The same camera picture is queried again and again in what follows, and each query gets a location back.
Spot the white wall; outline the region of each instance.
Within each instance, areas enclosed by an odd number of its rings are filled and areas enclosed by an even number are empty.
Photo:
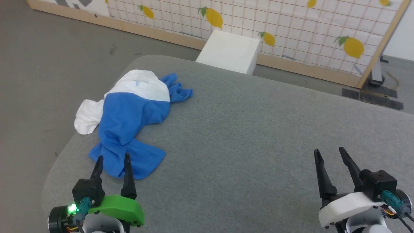
[[[411,2],[383,54],[414,61],[414,4]]]

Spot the lemon decoration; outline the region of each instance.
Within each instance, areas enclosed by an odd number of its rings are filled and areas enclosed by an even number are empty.
[[[144,12],[144,14],[145,14],[148,18],[150,18],[150,19],[154,19],[154,13],[152,12],[152,10],[151,10],[151,9],[149,9],[148,7],[143,6],[143,5],[140,5],[140,6],[138,6],[138,7],[139,7],[139,9],[140,9],[142,12]]]
[[[334,43],[336,41],[338,41],[339,46],[345,43],[344,51],[348,56],[359,59],[361,55],[363,54],[363,44],[359,40],[353,37],[338,36],[335,39]]]
[[[274,44],[276,43],[276,40],[274,39],[274,36],[272,36],[272,34],[267,33],[267,32],[259,32],[258,35],[260,35],[260,37],[263,38],[263,41],[270,45],[270,46],[274,46]]]
[[[380,4],[383,5],[384,7],[389,7],[392,5],[390,0],[380,0]]]
[[[316,0],[309,0],[308,1],[308,8],[314,8],[316,5]]]
[[[208,22],[211,25],[213,25],[214,27],[223,28],[223,18],[221,17],[220,13],[208,7],[200,7],[198,9],[198,14],[200,13],[200,11],[201,15],[203,17],[206,16]]]

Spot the white box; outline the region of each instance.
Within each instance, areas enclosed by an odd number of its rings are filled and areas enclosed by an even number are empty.
[[[214,30],[196,62],[244,74],[253,74],[260,41]]]

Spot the white fabric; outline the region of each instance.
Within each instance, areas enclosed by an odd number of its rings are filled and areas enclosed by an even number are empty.
[[[149,70],[131,70],[104,95],[104,98],[114,92],[129,92],[147,100],[170,102],[168,87]]]
[[[104,100],[84,100],[76,112],[75,129],[79,134],[90,134],[101,122]]]
[[[170,92],[162,81],[152,71],[131,70],[126,73],[115,86],[106,93],[128,92],[147,100],[170,101]],[[79,134],[90,134],[101,122],[104,112],[104,100],[95,102],[84,100],[76,113],[75,129]]]

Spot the wooden frame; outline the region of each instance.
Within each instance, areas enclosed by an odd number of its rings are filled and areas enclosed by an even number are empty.
[[[201,50],[204,47],[205,41],[191,38],[188,36],[178,35],[170,32],[161,31],[154,28],[144,27],[137,24],[132,24],[129,22],[121,21],[118,19],[114,19],[111,17],[104,17],[99,15],[91,14],[84,10],[79,10],[75,8],[69,8],[53,3],[44,2],[41,0],[27,0],[30,8],[34,10],[39,10],[55,15],[60,15],[72,19],[77,19],[93,24],[98,24],[101,26],[106,26],[118,30],[122,30],[125,32],[134,33],[141,36],[147,36],[150,38],[171,42],[174,44],[179,44],[182,46],[199,49]],[[329,70],[326,68],[318,67],[318,66],[307,66],[295,61],[284,60],[281,58],[270,57],[263,54],[258,54],[257,64],[269,66],[276,69],[286,70],[293,73],[298,73],[306,76],[311,76],[323,80],[327,80],[330,82],[335,82],[343,85],[347,85],[350,87],[361,88],[362,85],[365,83],[366,79],[369,76],[370,71],[375,65],[375,62],[379,59],[382,51],[384,50],[385,46],[387,45],[391,35],[393,34],[395,28],[398,25],[402,15],[404,14],[405,10],[408,7],[410,0],[403,0],[401,3],[400,8],[398,9],[393,21],[391,22],[388,30],[386,31],[383,40],[381,41],[380,45],[378,46],[377,51],[375,52],[373,59],[370,61],[367,69],[365,70],[363,76],[357,77],[354,75]]]

